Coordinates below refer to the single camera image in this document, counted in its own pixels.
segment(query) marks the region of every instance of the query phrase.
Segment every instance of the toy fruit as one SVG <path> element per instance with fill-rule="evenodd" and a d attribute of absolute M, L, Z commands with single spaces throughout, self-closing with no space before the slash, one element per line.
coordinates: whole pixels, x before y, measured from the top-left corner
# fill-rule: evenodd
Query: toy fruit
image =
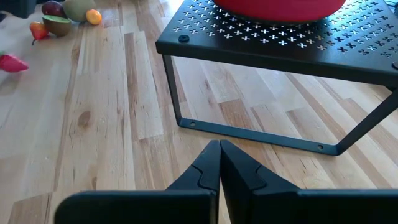
<path fill-rule="evenodd" d="M 0 70 L 6 72 L 21 72 L 28 68 L 29 66 L 17 57 L 0 52 Z"/>
<path fill-rule="evenodd" d="M 45 29 L 44 24 L 41 22 L 31 22 L 29 29 L 35 40 L 40 40 L 49 36 L 49 32 Z"/>
<path fill-rule="evenodd" d="M 94 0 L 67 0 L 63 3 L 65 14 L 75 22 L 86 21 L 86 12 L 90 9 L 95 9 Z"/>
<path fill-rule="evenodd" d="M 101 13 L 95 9 L 90 9 L 86 12 L 87 21 L 93 25 L 98 25 L 101 23 L 102 16 Z"/>
<path fill-rule="evenodd" d="M 43 4 L 42 12 L 44 15 L 59 16 L 68 19 L 67 15 L 63 11 L 61 3 L 56 1 L 48 1 Z"/>
<path fill-rule="evenodd" d="M 43 16 L 44 27 L 57 37 L 67 35 L 72 27 L 69 19 L 58 16 Z"/>

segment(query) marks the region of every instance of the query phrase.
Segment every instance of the metal stand leg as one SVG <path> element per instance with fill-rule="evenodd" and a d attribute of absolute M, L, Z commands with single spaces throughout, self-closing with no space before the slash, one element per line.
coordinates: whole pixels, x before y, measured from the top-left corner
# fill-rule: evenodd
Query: metal stand leg
<path fill-rule="evenodd" d="M 379 106 L 363 119 L 336 146 L 338 155 L 345 152 L 356 141 L 372 130 L 378 123 L 398 108 L 398 89 L 394 90 Z"/>
<path fill-rule="evenodd" d="M 338 156 L 351 147 L 357 140 L 364 136 L 370 129 L 375 127 L 380 121 L 398 108 L 398 90 L 394 91 L 384 100 L 372 113 L 370 113 L 357 127 L 336 145 L 325 144 L 322 142 L 296 139 L 277 134 L 263 133 L 243 128 L 231 127 L 223 124 L 209 123 L 195 119 L 183 118 L 181 115 L 180 103 L 178 100 L 177 86 L 175 82 L 174 70 L 171 56 L 163 55 L 163 63 L 169 83 L 170 95 L 174 107 L 174 114 L 177 124 L 183 128 L 190 128 L 199 131 L 206 131 L 216 134 L 243 138 L 253 141 L 287 146 L 296 149 Z"/>

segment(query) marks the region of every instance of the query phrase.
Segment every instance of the perforated metal shelf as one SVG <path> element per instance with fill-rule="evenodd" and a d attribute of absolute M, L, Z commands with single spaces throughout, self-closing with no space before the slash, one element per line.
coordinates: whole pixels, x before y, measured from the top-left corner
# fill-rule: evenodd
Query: perforated metal shelf
<path fill-rule="evenodd" d="M 164 55 L 398 86 L 398 20 L 382 0 L 348 0 L 296 26 L 245 21 L 213 1 L 186 0 L 156 46 Z"/>

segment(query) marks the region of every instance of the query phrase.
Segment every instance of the black plastic object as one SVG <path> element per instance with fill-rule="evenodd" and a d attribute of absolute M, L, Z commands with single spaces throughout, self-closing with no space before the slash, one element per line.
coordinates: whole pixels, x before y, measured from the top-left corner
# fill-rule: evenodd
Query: black plastic object
<path fill-rule="evenodd" d="M 82 192 L 55 224 L 218 223 L 220 174 L 232 224 L 396 223 L 397 190 L 302 190 L 228 141 L 211 141 L 165 191 Z"/>
<path fill-rule="evenodd" d="M 396 223 L 398 190 L 302 190 L 229 141 L 221 147 L 232 224 Z"/>
<path fill-rule="evenodd" d="M 215 224 L 220 160 L 220 142 L 211 141 L 166 190 L 78 193 L 59 205 L 55 224 Z"/>

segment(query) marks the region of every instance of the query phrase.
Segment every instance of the kiwi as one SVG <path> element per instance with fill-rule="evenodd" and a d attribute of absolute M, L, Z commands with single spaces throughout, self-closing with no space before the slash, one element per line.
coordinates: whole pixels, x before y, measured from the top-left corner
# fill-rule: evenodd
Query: kiwi
<path fill-rule="evenodd" d="M 57 37 L 67 35 L 72 28 L 72 23 L 69 19 L 58 17 L 58 16 L 43 16 L 43 23 L 45 29 Z"/>
<path fill-rule="evenodd" d="M 65 14 L 75 22 L 86 21 L 86 12 L 90 9 L 95 9 L 94 0 L 66 0 L 63 3 Z"/>

